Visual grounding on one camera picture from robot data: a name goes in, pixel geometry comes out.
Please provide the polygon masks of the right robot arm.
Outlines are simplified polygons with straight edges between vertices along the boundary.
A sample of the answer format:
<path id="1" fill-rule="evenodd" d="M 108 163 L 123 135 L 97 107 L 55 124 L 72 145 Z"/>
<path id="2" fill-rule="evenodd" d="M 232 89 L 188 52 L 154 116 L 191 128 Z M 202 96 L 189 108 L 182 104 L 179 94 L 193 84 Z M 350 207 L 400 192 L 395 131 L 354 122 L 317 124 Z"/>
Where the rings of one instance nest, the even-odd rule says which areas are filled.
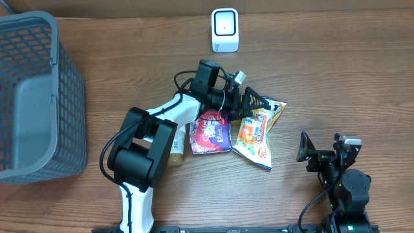
<path id="1" fill-rule="evenodd" d="M 307 161 L 306 170 L 317 174 L 323 192 L 301 211 L 292 232 L 378 232 L 365 211 L 369 202 L 371 177 L 351 169 L 362 147 L 357 136 L 334 135 L 331 150 L 317 150 L 305 131 L 301 132 L 296 160 Z M 306 211 L 323 197 L 328 197 L 331 211 L 319 225 L 304 225 Z"/>

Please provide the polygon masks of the red purple tissue pack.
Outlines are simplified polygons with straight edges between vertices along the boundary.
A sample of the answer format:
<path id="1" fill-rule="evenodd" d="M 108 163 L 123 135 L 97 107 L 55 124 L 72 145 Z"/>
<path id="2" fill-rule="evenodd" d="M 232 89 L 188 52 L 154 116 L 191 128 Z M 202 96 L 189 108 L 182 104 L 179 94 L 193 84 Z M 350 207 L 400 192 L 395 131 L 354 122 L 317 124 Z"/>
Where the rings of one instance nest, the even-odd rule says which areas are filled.
<path id="1" fill-rule="evenodd" d="M 190 147 L 193 154 L 227 152 L 232 149 L 230 122 L 220 112 L 207 111 L 190 124 Z"/>

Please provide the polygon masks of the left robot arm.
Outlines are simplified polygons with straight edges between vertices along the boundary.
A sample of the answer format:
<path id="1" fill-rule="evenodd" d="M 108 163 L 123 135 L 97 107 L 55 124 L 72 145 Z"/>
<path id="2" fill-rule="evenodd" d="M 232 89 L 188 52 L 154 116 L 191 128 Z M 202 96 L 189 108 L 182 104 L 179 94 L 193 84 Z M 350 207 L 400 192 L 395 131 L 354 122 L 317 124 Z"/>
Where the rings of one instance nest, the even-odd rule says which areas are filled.
<path id="1" fill-rule="evenodd" d="M 255 109 L 271 106 L 251 87 L 240 93 L 245 74 L 229 74 L 213 61 L 201 60 L 194 77 L 177 87 L 173 98 L 165 104 L 143 110 L 132 107 L 120 131 L 101 152 L 102 172 L 113 171 L 107 178 L 120 187 L 122 220 L 115 232 L 150 232 L 153 189 L 168 165 L 177 131 L 207 111 L 218 111 L 228 120 L 253 115 Z"/>

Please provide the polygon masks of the white tube gold cap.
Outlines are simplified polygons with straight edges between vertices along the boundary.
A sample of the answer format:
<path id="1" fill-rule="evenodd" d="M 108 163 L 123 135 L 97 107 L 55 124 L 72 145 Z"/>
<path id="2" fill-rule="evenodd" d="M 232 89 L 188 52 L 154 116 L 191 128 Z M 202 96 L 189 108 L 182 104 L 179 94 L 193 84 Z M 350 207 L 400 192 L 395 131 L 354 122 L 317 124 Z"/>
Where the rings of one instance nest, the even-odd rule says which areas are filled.
<path id="1" fill-rule="evenodd" d="M 179 166 L 184 162 L 184 148 L 185 148 L 186 126 L 182 126 L 177 130 L 171 153 L 169 155 L 168 165 Z"/>

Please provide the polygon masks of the orange cream snack bag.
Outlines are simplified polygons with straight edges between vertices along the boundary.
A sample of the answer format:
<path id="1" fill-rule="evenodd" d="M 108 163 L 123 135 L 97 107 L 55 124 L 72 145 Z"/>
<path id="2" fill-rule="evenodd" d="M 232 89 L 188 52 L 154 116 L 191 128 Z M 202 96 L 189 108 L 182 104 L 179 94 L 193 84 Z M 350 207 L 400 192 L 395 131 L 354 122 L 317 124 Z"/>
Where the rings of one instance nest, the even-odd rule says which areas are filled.
<path id="1" fill-rule="evenodd" d="M 286 102 L 265 97 L 270 110 L 253 110 L 253 116 L 242 119 L 239 133 L 232 149 L 239 155 L 265 169 L 272 169 L 272 154 L 268 133 L 282 114 Z"/>

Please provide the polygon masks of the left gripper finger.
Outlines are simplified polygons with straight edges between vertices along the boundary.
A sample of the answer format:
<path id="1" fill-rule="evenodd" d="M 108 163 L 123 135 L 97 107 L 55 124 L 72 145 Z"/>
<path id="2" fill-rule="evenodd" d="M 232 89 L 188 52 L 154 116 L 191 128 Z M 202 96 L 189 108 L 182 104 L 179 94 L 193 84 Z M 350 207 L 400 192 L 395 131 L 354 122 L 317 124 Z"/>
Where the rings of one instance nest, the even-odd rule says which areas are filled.
<path id="1" fill-rule="evenodd" d="M 270 110 L 269 102 L 260 94 L 254 91 L 251 87 L 245 88 L 245 93 L 241 97 L 241 109 L 245 112 L 255 109 Z"/>
<path id="2" fill-rule="evenodd" d="M 239 111 L 232 111 L 229 114 L 229 121 L 234 121 L 234 120 L 241 120 L 243 118 L 246 117 L 252 117 L 253 116 L 253 111 L 252 110 L 239 110 Z"/>

